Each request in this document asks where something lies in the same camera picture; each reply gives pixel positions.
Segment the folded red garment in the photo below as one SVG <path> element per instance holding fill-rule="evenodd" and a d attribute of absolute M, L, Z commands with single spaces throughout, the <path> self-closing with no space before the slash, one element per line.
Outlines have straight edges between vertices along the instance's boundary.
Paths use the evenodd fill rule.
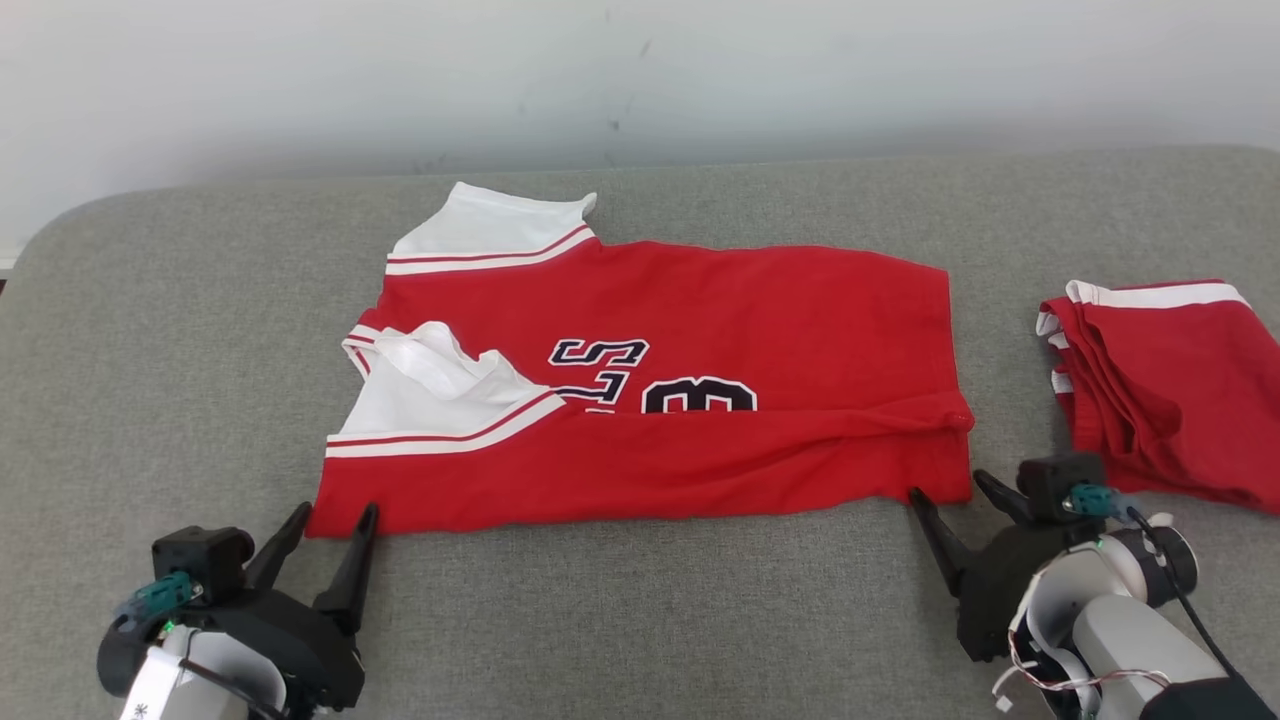
<path fill-rule="evenodd" d="M 1234 287 L 1071 281 L 1036 332 L 1061 357 L 1075 448 L 1102 455 L 1116 488 L 1280 514 L 1280 345 Z"/>

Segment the gray table surface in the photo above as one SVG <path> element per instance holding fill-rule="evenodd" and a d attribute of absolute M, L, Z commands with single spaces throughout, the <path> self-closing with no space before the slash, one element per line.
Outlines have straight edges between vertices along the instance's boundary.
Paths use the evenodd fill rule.
<path fill-rule="evenodd" d="M 147 547 L 187 524 L 265 538 L 316 487 L 360 378 L 338 340 L 392 243 L 458 178 L 232 184 L 113 197 L 41 232 L 0 295 L 0 715 L 106 717 L 93 673 Z M 975 466 L 1066 447 L 1032 333 L 1071 278 L 1226 278 L 1280 328 L 1280 156 L 1165 147 L 465 178 L 600 192 L 607 242 L 863 247 L 951 272 Z M 1219 643 L 1280 706 L 1280 520 L 1172 496 Z M 945 509 L 974 543 L 1002 519 Z M 342 543 L 303 543 L 310 600 Z M 992 717 L 908 509 L 515 527 L 381 542 L 343 715 Z M 1179 611 L 1170 618 L 1184 630 Z M 1014 693 L 1012 717 L 1044 717 Z"/>

